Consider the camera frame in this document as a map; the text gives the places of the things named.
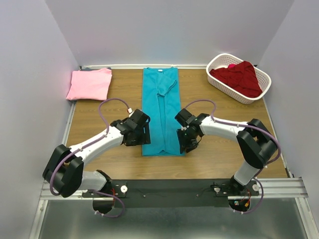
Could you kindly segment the teal t-shirt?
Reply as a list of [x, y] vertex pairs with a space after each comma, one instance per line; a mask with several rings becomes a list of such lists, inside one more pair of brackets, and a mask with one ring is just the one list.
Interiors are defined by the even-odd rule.
[[142, 111], [149, 123], [151, 143], [142, 146], [143, 156], [182, 156], [175, 116], [181, 110], [178, 69], [145, 68], [142, 83]]

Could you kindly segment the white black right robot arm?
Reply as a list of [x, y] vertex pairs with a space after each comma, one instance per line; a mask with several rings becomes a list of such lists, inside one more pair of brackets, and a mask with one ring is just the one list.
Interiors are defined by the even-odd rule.
[[245, 192], [253, 177], [281, 154], [278, 141], [258, 119], [238, 122], [221, 120], [209, 114], [196, 117], [187, 109], [177, 113], [175, 119], [181, 125], [176, 131], [180, 153], [196, 149], [199, 144], [197, 138], [205, 135], [219, 136], [238, 143], [244, 162], [229, 181], [229, 189], [235, 195]]

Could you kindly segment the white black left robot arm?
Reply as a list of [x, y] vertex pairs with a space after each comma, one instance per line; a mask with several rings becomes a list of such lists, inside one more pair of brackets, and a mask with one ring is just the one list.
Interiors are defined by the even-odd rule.
[[136, 109], [129, 117], [113, 121], [104, 131], [82, 143], [57, 146], [42, 174], [52, 194], [67, 198], [78, 190], [89, 190], [100, 197], [107, 196], [111, 178], [101, 170], [88, 172], [84, 168], [114, 147], [150, 144], [150, 121], [147, 114]]

